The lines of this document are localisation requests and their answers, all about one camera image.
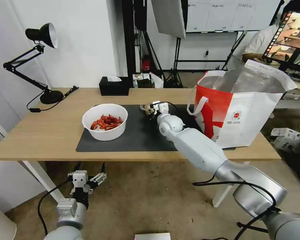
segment bag handle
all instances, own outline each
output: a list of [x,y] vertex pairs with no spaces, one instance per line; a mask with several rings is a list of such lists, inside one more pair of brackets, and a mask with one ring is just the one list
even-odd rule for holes
[[189,97],[188,97],[187,111],[188,111],[188,113],[189,113],[191,116],[197,115],[197,114],[202,110],[203,105],[204,105],[206,102],[208,102],[208,98],[206,98],[206,97],[201,97],[201,99],[200,99],[200,101],[199,101],[199,103],[198,103],[197,108],[196,108],[196,109],[193,109],[194,112],[192,113],[192,112],[190,111],[189,107],[190,107],[191,96],[192,96],[193,90],[196,89],[196,88],[197,88],[197,86],[194,86],[194,87],[193,87],[193,89],[192,89],[192,91],[191,91],[191,93],[190,93],[190,95],[189,95]]

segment logo on bag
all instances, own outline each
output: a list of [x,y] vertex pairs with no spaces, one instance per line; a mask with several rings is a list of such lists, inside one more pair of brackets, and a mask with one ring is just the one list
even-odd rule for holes
[[233,112],[233,115],[232,115],[232,120],[240,120],[241,118],[241,112],[240,111],[236,111],[236,112]]

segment white shirt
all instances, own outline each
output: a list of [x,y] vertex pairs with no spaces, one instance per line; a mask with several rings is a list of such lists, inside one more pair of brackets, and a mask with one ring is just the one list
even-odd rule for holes
[[269,46],[277,30],[278,30],[278,25],[275,24],[257,32],[251,38],[249,44],[244,50],[244,54],[246,53],[263,54],[267,50],[267,47]]

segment desk lamp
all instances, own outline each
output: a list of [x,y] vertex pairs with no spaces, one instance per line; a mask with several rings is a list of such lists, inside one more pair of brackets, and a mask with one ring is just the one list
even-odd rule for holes
[[[33,80],[26,75],[20,73],[17,71],[17,67],[20,67],[21,65],[25,64],[26,62],[29,62],[31,59],[43,54],[44,45],[41,44],[41,41],[47,44],[49,47],[57,48],[58,47],[58,39],[56,35],[56,30],[54,29],[54,26],[52,23],[46,23],[43,25],[40,29],[26,29],[26,36],[30,40],[32,40],[36,46],[32,48],[31,50],[25,52],[24,54],[20,55],[19,57],[11,60],[10,62],[6,62],[3,64],[4,69],[8,70],[9,72],[12,72],[13,74],[23,78],[27,82],[35,85],[36,87],[40,88],[43,91],[43,94],[40,96],[40,101],[43,104],[53,104],[58,103],[62,101],[63,94],[60,91],[52,91],[48,88],[47,85],[40,83],[36,80]],[[26,56],[27,54],[38,51],[37,54],[27,58],[27,59],[21,59],[22,57]]]

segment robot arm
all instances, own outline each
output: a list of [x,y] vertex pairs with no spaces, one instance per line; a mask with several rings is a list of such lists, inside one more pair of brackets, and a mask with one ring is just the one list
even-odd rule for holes
[[80,230],[89,207],[89,195],[107,179],[104,163],[101,172],[94,177],[89,177],[86,170],[77,170],[68,176],[72,178],[73,189],[70,194],[73,198],[63,198],[58,203],[58,228],[50,232],[44,240],[83,240]]
[[[231,162],[221,147],[194,128],[185,128],[182,120],[169,114],[168,104],[153,102],[150,115],[157,117],[160,133],[172,141],[198,169],[210,172],[220,181],[245,181],[263,187],[280,204],[287,194],[285,188],[251,165]],[[264,191],[241,184],[233,193],[236,202],[252,217],[267,210],[273,201]],[[300,214],[272,212],[262,218],[273,240],[300,239]]]

